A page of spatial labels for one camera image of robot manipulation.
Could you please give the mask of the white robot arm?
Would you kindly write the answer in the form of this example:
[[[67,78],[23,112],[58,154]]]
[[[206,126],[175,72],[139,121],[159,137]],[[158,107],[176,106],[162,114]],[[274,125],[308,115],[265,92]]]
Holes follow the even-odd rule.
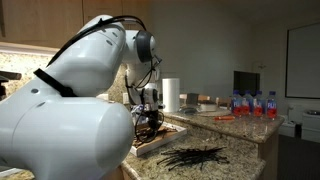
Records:
[[[101,180],[134,139],[152,141],[162,122],[148,84],[160,58],[132,15],[89,21],[34,78],[0,102],[0,164],[36,180]]]

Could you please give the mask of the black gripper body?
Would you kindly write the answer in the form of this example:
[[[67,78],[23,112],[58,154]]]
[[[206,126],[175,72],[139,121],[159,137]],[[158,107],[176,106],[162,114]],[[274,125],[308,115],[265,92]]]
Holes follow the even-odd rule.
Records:
[[[142,115],[147,119],[148,126],[154,131],[157,131],[163,124],[164,115],[158,110],[144,111]]]

